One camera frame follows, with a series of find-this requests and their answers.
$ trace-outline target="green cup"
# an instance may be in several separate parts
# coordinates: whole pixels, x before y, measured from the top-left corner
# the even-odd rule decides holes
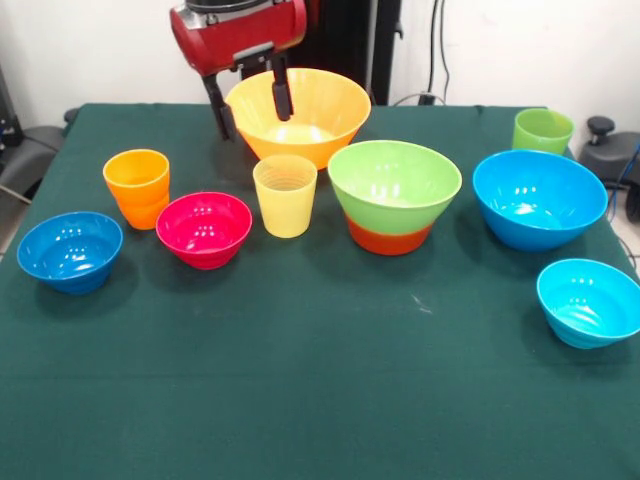
[[[516,115],[514,149],[540,150],[562,155],[573,134],[573,122],[546,108],[530,108]]]

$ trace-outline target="table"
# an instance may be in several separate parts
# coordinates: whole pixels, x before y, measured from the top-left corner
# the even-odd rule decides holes
[[[640,339],[560,343],[535,279],[580,256],[633,274],[605,220],[544,254],[502,246],[471,187],[510,144],[514,108],[374,108],[357,140],[451,158],[463,187],[418,251],[350,239],[325,173],[310,230],[264,231],[242,142],[207,106],[88,105],[18,238],[97,210],[113,154],[168,155],[171,195],[222,190],[256,214],[224,269],[192,270],[125,228],[112,277],[69,297],[0,264],[0,478],[623,479],[640,477]]]

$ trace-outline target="wall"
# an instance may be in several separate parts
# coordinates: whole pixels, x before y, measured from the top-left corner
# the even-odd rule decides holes
[[[26,126],[94,102],[207,102],[171,34],[179,0],[0,0],[0,63]],[[547,105],[640,129],[637,0],[449,0],[452,104]],[[426,87],[431,1],[404,0],[391,100]],[[226,92],[236,80],[221,77]],[[442,69],[435,90],[441,92]]]
[[[169,24],[179,0],[0,0],[0,63],[24,126],[85,102],[208,102]],[[237,81],[222,74],[223,93]]]
[[[432,5],[404,0],[392,102],[426,89]],[[619,129],[640,130],[639,6],[637,0],[449,0],[449,103],[557,109],[576,123],[574,151],[594,114],[612,117]],[[436,70],[434,91],[441,95],[444,71],[439,63]]]

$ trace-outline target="floor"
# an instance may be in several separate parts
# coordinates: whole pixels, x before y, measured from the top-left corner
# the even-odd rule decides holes
[[[616,234],[628,246],[630,256],[636,255],[637,262],[636,272],[640,276],[640,225],[633,225],[627,221],[624,205],[626,202],[626,193],[618,192],[615,216],[611,220]],[[0,261],[4,256],[7,248],[15,237],[18,227],[22,223],[28,207],[19,201],[9,198],[0,193]]]

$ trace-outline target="cup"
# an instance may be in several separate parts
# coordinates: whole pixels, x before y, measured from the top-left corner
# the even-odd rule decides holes
[[[274,237],[302,235],[311,222],[318,170],[311,160],[274,155],[253,169],[264,227]]]
[[[102,174],[127,222],[138,230],[153,230],[169,204],[167,157],[155,150],[128,150],[111,158]]]
[[[516,115],[512,148],[562,155],[572,134],[569,117],[546,108],[529,108]]]

